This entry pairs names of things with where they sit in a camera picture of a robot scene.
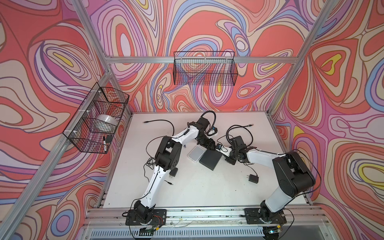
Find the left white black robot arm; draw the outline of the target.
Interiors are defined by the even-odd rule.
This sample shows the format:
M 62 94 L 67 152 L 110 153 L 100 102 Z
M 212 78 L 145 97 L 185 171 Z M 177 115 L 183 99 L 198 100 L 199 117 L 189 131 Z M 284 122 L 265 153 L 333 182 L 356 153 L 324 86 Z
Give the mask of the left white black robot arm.
M 164 136 L 155 154 L 155 168 L 143 196 L 133 202 L 133 210 L 141 218 L 150 215 L 156 205 L 156 196 L 161 189 L 165 177 L 174 170 L 180 160 L 184 145 L 192 140 L 207 150 L 215 149 L 215 141 L 212 136 L 218 133 L 218 129 L 204 117 L 197 122 L 187 123 L 187 127 L 180 133 L 169 137 Z

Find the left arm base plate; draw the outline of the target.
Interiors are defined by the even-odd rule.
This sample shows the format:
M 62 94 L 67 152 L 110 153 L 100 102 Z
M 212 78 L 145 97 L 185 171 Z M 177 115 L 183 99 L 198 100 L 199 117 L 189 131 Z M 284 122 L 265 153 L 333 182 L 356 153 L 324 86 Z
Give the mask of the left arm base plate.
M 140 214 L 137 210 L 129 210 L 122 214 L 126 217 L 126 226 L 163 226 L 166 223 L 167 210 L 154 209 L 147 214 Z

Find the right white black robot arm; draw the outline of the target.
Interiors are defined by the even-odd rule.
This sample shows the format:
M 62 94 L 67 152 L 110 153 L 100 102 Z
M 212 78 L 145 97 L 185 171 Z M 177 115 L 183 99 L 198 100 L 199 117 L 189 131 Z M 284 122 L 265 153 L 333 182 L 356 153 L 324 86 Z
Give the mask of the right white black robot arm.
M 271 223 L 275 216 L 295 197 L 309 190 L 316 179 L 300 155 L 295 151 L 275 154 L 247 146 L 242 137 L 229 139 L 231 147 L 224 153 L 229 163 L 256 164 L 275 171 L 278 187 L 262 201 L 257 217 L 264 223 Z

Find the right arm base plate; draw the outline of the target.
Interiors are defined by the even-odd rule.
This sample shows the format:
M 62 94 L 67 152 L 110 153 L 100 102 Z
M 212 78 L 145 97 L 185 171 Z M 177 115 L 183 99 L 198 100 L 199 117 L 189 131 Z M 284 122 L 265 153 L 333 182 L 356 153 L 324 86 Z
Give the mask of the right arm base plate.
M 283 210 L 272 213 L 268 208 L 245 208 L 244 218 L 246 218 L 249 225 L 284 225 L 287 223 Z

